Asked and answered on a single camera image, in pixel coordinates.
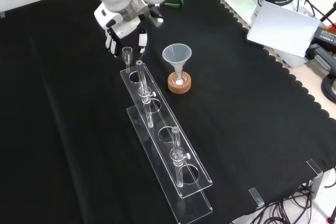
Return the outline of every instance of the test tube rack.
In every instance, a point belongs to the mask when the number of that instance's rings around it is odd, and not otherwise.
[[[120,73],[135,104],[127,113],[176,222],[188,224],[210,214],[203,190],[212,180],[148,68],[138,60]]]

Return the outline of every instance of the glass test tube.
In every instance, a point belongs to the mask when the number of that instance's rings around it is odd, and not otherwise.
[[[172,135],[173,135],[173,155],[174,156],[181,156],[182,150],[181,150],[181,139],[180,139],[180,129],[179,127],[173,127],[172,128]]]
[[[183,167],[175,167],[176,169],[176,183],[178,187],[183,187]]]
[[[150,103],[145,103],[144,107],[145,107],[148,127],[152,128],[152,127],[154,127],[154,123],[153,123],[153,117],[152,117],[152,112],[151,112],[151,104]]]
[[[136,65],[138,66],[138,75],[139,75],[141,92],[142,94],[146,94],[147,93],[147,83],[146,83],[145,71],[143,68],[142,60],[138,60]]]
[[[131,47],[124,47],[122,49],[122,59],[126,63],[126,73],[129,73],[130,65],[133,60],[133,49]]]
[[[144,70],[142,60],[138,60],[136,65],[138,67],[141,100],[142,100],[142,103],[148,103],[149,99],[150,99],[150,94],[149,94],[148,88],[147,88],[145,70]]]

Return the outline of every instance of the black tablecloth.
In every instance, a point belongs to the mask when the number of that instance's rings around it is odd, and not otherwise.
[[[315,176],[306,163],[310,158],[323,170],[335,166],[336,123],[274,57],[246,42],[247,30],[218,0],[184,1],[182,10],[160,9],[162,28],[142,24],[149,33],[142,59],[213,180],[205,193],[214,212],[199,223],[228,223],[255,209],[250,188],[268,203]],[[2,110],[10,118],[6,131],[13,132],[4,145],[42,141],[20,154],[21,145],[14,145],[17,156],[5,151],[5,157],[21,164],[36,156],[45,160],[38,163],[41,171],[36,163],[26,169],[3,162],[5,191],[16,191],[19,200],[28,192],[45,193],[34,187],[44,183],[44,176],[51,181],[63,176],[57,197],[64,204],[55,211],[66,209],[69,218],[55,223],[77,218],[76,202],[85,223],[174,223],[127,117],[133,103],[119,73],[124,64],[104,48],[104,32],[93,15],[99,4],[45,0],[0,20],[2,93],[7,95]],[[137,39],[134,33],[123,44],[135,49]],[[173,69],[161,56],[175,42],[193,51],[184,68],[192,88],[184,95],[169,92],[167,76]],[[11,68],[3,62],[14,56],[25,65],[7,73]],[[13,108],[22,110],[11,113]],[[54,141],[48,145],[52,155],[42,147],[45,139]],[[62,169],[54,168],[56,163]],[[11,177],[14,169],[17,178]],[[37,182],[33,186],[25,178]],[[7,194],[1,201],[10,199]],[[6,207],[24,217],[20,204]],[[48,213],[43,216],[48,222]]]

